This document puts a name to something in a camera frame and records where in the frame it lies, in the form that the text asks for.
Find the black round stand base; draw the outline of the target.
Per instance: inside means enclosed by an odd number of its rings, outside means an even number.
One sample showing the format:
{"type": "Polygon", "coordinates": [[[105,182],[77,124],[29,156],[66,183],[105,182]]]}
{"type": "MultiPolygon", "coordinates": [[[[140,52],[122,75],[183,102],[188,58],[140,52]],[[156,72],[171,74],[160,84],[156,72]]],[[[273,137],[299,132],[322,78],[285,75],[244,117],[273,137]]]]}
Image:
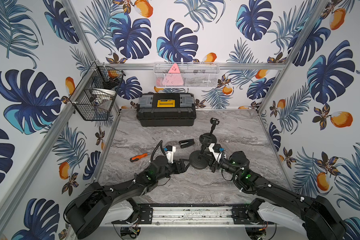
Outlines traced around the black round stand base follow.
{"type": "Polygon", "coordinates": [[[209,161],[206,160],[200,152],[201,151],[193,151],[189,156],[191,166],[197,170],[203,170],[209,166],[209,161]]]}

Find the black stand pole with clip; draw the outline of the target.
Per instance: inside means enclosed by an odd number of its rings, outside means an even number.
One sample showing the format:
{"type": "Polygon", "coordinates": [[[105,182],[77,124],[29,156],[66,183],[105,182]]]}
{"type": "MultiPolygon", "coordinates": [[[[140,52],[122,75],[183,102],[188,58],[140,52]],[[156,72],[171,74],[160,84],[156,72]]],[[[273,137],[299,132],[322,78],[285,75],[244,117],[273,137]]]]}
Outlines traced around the black stand pole with clip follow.
{"type": "Polygon", "coordinates": [[[210,130],[210,136],[213,135],[214,130],[216,129],[216,126],[219,125],[220,120],[216,118],[211,118],[210,123],[212,124],[211,130],[210,130]]]}

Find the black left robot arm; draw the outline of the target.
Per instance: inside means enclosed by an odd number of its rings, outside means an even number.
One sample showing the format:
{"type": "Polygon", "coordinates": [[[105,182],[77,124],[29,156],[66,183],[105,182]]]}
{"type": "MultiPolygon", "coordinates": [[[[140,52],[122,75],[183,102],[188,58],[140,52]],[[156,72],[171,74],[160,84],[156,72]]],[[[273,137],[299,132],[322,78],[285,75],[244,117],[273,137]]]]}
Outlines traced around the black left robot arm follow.
{"type": "Polygon", "coordinates": [[[91,235],[101,225],[113,204],[149,193],[159,186],[160,180],[188,170],[190,161],[169,161],[162,143],[160,141],[157,144],[152,155],[157,149],[160,149],[162,154],[152,158],[150,164],[142,172],[135,174],[133,179],[105,186],[94,182],[67,205],[64,210],[65,221],[71,225],[79,240],[91,235]]]}

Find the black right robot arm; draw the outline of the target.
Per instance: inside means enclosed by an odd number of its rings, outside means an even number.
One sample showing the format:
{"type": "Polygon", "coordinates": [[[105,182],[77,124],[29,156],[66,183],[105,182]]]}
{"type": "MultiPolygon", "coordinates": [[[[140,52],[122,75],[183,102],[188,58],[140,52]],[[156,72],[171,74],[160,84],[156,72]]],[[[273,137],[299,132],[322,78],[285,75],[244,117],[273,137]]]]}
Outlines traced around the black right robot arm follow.
{"type": "Polygon", "coordinates": [[[253,204],[260,207],[269,200],[296,215],[310,240],[341,240],[346,225],[326,198],[315,198],[294,193],[278,186],[260,174],[250,170],[250,161],[242,151],[234,152],[229,159],[219,144],[202,146],[200,153],[208,162],[212,172],[222,170],[232,175],[232,182],[245,194],[257,195],[253,204]]]}

